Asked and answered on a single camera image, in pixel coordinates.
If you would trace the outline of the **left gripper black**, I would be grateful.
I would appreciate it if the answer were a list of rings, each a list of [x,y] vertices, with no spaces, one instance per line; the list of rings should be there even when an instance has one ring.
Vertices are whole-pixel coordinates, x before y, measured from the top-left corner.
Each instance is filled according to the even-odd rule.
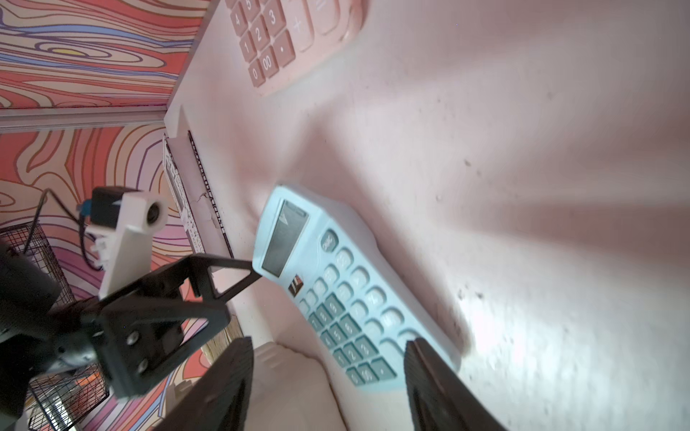
[[[119,399],[156,387],[230,323],[227,304],[260,279],[251,262],[192,254],[112,296],[49,314],[57,330],[42,343],[42,371],[97,364]]]

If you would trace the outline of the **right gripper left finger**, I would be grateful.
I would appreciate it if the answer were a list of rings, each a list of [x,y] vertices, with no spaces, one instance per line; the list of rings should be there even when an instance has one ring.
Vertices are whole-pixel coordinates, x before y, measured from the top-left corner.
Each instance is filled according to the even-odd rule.
[[[253,386],[254,349],[236,339],[190,392],[156,426],[158,430],[243,430]]]

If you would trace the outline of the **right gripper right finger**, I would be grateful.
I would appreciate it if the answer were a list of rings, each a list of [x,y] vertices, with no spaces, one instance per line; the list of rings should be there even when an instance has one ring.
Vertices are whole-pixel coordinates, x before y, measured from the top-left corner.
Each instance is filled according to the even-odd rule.
[[[406,343],[404,375],[416,430],[503,430],[426,339]]]

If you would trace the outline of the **light blue calculator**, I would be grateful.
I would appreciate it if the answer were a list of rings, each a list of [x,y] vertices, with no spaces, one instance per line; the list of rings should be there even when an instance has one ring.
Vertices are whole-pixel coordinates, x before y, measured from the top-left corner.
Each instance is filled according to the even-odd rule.
[[[363,391],[405,386],[407,342],[426,339],[454,371],[461,353],[377,247],[350,206],[298,186],[271,193],[253,269],[287,293],[348,379]]]

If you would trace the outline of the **pink calculator back top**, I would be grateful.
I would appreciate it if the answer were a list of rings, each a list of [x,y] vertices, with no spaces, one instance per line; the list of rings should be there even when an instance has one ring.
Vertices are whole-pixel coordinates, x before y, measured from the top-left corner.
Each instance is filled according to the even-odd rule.
[[[276,93],[313,72],[358,35],[357,0],[226,1],[234,46],[259,95]]]

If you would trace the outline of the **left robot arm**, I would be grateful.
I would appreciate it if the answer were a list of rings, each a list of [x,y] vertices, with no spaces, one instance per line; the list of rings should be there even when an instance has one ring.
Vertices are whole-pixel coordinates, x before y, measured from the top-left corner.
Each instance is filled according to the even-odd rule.
[[[247,260],[196,253],[104,299],[57,306],[60,285],[1,245],[1,427],[32,379],[97,364],[120,399],[149,393],[231,321],[227,302],[260,279]]]

